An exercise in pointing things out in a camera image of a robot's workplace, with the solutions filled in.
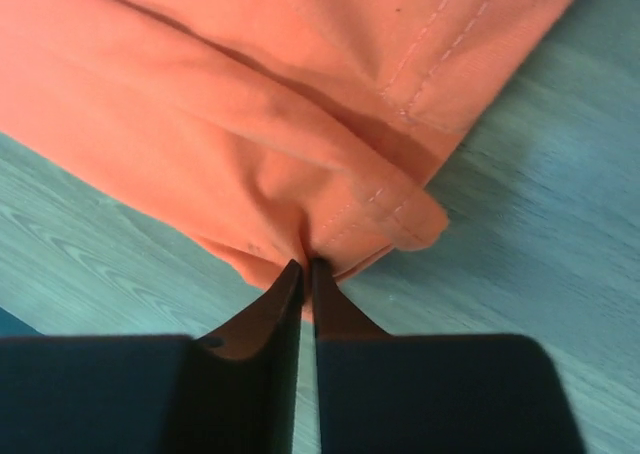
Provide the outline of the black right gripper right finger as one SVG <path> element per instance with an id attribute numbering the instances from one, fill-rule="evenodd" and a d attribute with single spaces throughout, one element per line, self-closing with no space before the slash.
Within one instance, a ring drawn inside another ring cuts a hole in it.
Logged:
<path id="1" fill-rule="evenodd" d="M 547 352 L 516 334 L 394 336 L 311 264 L 325 453 L 579 453 Z"/>

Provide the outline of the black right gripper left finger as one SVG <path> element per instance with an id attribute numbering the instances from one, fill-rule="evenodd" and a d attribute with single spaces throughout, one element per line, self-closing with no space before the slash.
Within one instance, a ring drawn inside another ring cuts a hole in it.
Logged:
<path id="1" fill-rule="evenodd" d="M 303 271 L 217 329 L 1 342 L 5 453 L 288 453 Z"/>

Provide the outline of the orange t shirt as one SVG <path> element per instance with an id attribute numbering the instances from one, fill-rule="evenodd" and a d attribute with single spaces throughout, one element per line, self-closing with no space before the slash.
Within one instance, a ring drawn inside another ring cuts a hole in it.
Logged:
<path id="1" fill-rule="evenodd" d="M 425 190 L 573 0 L 1 0 L 1 129 L 268 286 L 431 246 Z"/>

